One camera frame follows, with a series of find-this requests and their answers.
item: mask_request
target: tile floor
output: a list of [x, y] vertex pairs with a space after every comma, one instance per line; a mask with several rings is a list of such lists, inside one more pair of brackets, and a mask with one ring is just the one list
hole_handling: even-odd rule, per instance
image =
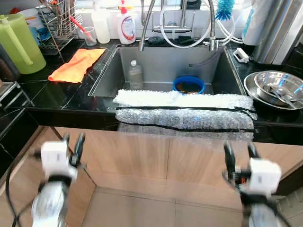
[[83, 227], [239, 227], [237, 211], [97, 188]]

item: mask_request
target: metal rack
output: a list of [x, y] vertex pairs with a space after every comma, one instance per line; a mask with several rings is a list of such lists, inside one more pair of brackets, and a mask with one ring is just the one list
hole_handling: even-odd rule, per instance
[[75, 13], [74, 0], [62, 0], [57, 4], [51, 4], [51, 0], [44, 2], [44, 6], [38, 7], [39, 16], [51, 36], [40, 45], [43, 55], [57, 55], [64, 62], [61, 50], [75, 37], [77, 26], [70, 20], [75, 18], [79, 24], [83, 24], [82, 16]]

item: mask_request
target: orange cloth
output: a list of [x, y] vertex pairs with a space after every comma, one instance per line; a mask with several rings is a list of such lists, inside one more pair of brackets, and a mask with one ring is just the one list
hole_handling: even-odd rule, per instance
[[79, 49], [68, 63], [60, 66], [48, 79], [50, 81], [80, 83], [87, 68], [104, 53], [105, 49], [85, 50]]

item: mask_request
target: black countertop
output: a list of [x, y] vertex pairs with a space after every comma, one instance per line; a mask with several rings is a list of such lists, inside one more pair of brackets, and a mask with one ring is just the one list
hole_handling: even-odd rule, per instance
[[[87, 70], [83, 82], [78, 84], [48, 81], [47, 77], [62, 65], [62, 61], [59, 56], [45, 57], [47, 66], [44, 69], [30, 75], [22, 75], [18, 81], [32, 100], [33, 105], [28, 105], [26, 110], [42, 125], [116, 130], [118, 125], [115, 120], [116, 104], [112, 103], [112, 98], [92, 97], [88, 96], [88, 93], [118, 44], [120, 44], [118, 40], [111, 40], [108, 44], [98, 44], [91, 48], [87, 47], [83, 40], [73, 40], [62, 51], [65, 61], [69, 61], [79, 48], [106, 48], [105, 53]], [[237, 47], [228, 44], [231, 56]], [[231, 59], [242, 82], [250, 73], [276, 69], [251, 62], [238, 63], [234, 57]], [[258, 112], [258, 120], [254, 122], [257, 130], [255, 141], [303, 145], [303, 141], [300, 140], [303, 135], [301, 110], [278, 111], [258, 102], [255, 102], [254, 106]], [[12, 106], [12, 114], [14, 111], [17, 112], [16, 108], [20, 109], [20, 104]]]

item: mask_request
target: metal basin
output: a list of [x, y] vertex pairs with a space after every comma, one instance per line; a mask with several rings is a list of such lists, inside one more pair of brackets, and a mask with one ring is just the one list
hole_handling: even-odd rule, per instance
[[210, 52], [208, 48], [194, 47], [117, 47], [108, 64], [96, 80], [89, 96], [115, 97], [120, 89], [130, 89], [127, 77], [132, 60], [143, 68], [144, 90], [172, 91], [173, 81], [191, 75], [205, 83], [205, 94], [238, 94], [245, 91], [234, 71], [226, 49]]

